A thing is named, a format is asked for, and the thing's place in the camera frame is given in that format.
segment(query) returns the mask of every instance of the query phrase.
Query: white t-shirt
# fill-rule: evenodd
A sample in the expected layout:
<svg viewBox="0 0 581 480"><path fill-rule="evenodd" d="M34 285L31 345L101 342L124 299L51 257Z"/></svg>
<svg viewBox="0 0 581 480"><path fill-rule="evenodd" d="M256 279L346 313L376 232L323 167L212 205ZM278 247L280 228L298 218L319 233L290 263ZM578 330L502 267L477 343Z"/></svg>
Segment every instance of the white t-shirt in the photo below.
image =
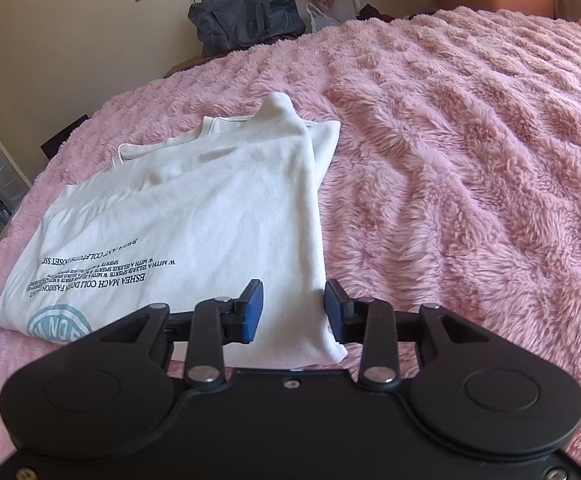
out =
<svg viewBox="0 0 581 480"><path fill-rule="evenodd" d="M317 186L339 123L305 123L285 94L251 118L205 118L158 145L120 146L113 169L66 186L19 257L0 325L56 342L149 303L186 312L264 282L250 345L226 364L295 368L346 355L328 330ZM183 358L185 344L175 345Z"/></svg>

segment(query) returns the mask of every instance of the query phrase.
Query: blue circular logo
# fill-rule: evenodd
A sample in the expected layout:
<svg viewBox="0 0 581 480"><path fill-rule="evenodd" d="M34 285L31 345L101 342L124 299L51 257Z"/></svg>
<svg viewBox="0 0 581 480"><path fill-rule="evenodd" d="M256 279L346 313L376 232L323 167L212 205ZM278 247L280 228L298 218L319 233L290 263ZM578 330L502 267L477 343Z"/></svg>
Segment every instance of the blue circular logo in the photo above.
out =
<svg viewBox="0 0 581 480"><path fill-rule="evenodd" d="M92 332L86 316L74 306L58 304L37 311L26 328L33 337L55 343L70 343Z"/></svg>

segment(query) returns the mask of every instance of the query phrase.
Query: dark blue bag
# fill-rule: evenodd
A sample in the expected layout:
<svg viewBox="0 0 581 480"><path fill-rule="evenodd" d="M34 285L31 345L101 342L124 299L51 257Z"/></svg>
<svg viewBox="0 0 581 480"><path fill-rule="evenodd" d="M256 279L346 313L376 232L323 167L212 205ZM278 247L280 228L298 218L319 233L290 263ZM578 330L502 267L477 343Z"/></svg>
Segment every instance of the dark blue bag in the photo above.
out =
<svg viewBox="0 0 581 480"><path fill-rule="evenodd" d="M245 50L271 38L297 38L306 24L295 0L202 0L190 6L203 55Z"/></svg>

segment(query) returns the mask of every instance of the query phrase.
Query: white plastic bag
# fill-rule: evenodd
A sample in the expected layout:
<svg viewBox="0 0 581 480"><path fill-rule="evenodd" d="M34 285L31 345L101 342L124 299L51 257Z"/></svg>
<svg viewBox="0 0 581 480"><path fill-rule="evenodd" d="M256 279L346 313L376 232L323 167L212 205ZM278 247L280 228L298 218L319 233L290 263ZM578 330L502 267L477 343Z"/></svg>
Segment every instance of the white plastic bag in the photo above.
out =
<svg viewBox="0 0 581 480"><path fill-rule="evenodd" d="M324 27L331 27L331 25L341 25L336 19L325 15L316 5L311 2L306 4L306 12L311 15L311 30L317 32Z"/></svg>

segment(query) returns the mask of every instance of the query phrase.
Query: pink fluffy blanket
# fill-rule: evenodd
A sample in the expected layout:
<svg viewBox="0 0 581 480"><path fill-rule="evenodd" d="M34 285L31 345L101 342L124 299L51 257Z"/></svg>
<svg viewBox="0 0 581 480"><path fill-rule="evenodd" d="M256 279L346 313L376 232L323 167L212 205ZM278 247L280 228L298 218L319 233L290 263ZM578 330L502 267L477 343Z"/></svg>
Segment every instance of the pink fluffy blanket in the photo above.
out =
<svg viewBox="0 0 581 480"><path fill-rule="evenodd" d="M64 184L109 168L122 142L253 113L271 91L343 123L320 191L328 276L401 310L438 301L581 385L581 22L348 22L119 95L36 179L0 243L0 292ZM52 348L0 329L0 388ZM0 460L11 450L0 423ZM581 462L581 430L569 451Z"/></svg>

